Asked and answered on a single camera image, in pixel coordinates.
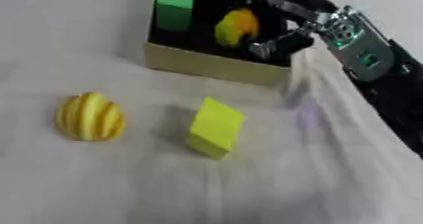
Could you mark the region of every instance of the yellow toy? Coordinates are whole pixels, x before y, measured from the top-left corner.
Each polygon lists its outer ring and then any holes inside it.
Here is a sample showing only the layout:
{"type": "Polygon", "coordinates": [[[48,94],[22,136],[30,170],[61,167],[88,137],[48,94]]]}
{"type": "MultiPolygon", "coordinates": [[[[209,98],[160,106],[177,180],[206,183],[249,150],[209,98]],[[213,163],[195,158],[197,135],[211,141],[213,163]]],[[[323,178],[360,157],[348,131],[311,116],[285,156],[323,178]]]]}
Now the yellow toy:
{"type": "Polygon", "coordinates": [[[259,35],[259,19],[250,9],[237,9],[228,13],[216,26],[215,37],[219,44],[236,47],[245,36],[259,35]]]}
{"type": "Polygon", "coordinates": [[[232,151],[245,116],[210,97],[204,99],[190,128],[189,147],[220,160],[232,151]]]}
{"type": "Polygon", "coordinates": [[[58,108],[56,123],[67,136],[82,141],[107,141],[117,137],[126,120],[119,105],[100,93],[69,97],[58,108]]]}

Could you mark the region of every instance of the white fabric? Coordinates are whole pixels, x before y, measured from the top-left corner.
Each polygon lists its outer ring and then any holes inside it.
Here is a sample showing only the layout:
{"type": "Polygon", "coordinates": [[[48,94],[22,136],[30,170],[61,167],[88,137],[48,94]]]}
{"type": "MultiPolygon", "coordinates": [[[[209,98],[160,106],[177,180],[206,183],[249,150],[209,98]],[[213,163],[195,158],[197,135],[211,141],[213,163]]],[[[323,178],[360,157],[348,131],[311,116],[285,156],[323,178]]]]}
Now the white fabric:
{"type": "MultiPolygon", "coordinates": [[[[423,0],[334,1],[423,60],[423,0]]],[[[1,223],[422,223],[422,162],[321,43],[277,90],[156,72],[120,57],[128,28],[145,36],[150,4],[0,0],[1,223]],[[121,139],[57,133],[55,108],[87,91],[125,109],[121,139]],[[206,95],[247,116],[222,162],[182,144],[206,95]]]]}

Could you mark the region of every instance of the foam cube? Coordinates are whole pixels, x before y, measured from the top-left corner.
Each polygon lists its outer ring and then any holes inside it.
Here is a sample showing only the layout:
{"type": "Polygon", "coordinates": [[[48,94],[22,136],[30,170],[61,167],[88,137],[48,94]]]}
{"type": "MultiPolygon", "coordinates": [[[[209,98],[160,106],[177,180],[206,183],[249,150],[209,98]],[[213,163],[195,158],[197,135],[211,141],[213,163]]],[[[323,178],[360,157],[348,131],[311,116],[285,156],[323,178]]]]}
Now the foam cube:
{"type": "Polygon", "coordinates": [[[232,143],[245,116],[217,100],[206,97],[187,138],[189,147],[220,160],[232,151],[232,143]]]}
{"type": "Polygon", "coordinates": [[[191,22],[194,0],[156,0],[157,27],[183,31],[191,22]]]}

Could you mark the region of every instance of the striped ball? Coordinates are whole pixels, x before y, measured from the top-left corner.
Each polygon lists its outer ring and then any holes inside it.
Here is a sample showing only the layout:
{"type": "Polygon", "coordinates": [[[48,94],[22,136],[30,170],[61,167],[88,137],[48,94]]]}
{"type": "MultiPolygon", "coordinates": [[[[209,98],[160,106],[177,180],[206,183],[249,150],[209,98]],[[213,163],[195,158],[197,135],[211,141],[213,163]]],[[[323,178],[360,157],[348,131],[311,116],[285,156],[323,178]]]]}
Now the striped ball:
{"type": "Polygon", "coordinates": [[[57,110],[56,123],[67,136],[81,141],[108,141],[124,131],[119,105],[100,93],[69,97],[57,110]]]}

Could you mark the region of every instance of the open box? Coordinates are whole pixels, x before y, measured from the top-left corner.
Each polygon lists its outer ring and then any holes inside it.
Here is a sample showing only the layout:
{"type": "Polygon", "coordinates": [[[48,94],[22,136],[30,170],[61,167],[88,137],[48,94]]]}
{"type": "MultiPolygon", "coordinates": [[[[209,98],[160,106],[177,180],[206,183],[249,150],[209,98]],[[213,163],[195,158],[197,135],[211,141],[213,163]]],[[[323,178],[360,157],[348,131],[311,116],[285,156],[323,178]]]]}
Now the open box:
{"type": "Polygon", "coordinates": [[[223,48],[214,40],[214,26],[242,2],[194,0],[191,25],[182,32],[157,28],[153,12],[145,44],[147,67],[243,83],[279,85],[291,72],[289,57],[278,62],[252,61],[247,55],[223,48]]]}

